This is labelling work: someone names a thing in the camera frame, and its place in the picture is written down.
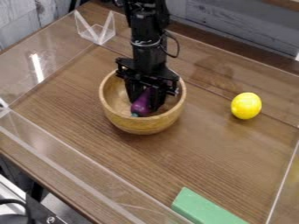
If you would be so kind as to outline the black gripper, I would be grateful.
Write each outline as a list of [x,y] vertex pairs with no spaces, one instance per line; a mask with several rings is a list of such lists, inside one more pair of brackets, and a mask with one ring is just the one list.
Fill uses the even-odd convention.
[[126,82],[130,102],[134,103],[144,88],[151,88],[150,106],[155,112],[163,105],[167,95],[177,95],[179,75],[167,67],[165,41],[152,44],[132,41],[132,58],[116,59],[116,76]]

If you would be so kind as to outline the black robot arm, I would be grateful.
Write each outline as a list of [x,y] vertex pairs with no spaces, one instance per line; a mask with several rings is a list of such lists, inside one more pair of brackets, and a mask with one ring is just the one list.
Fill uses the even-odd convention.
[[132,116],[148,116],[163,105],[167,95],[178,94],[179,75],[166,65],[170,12],[165,0],[123,0],[131,28],[132,58],[118,58],[116,76],[126,82]]

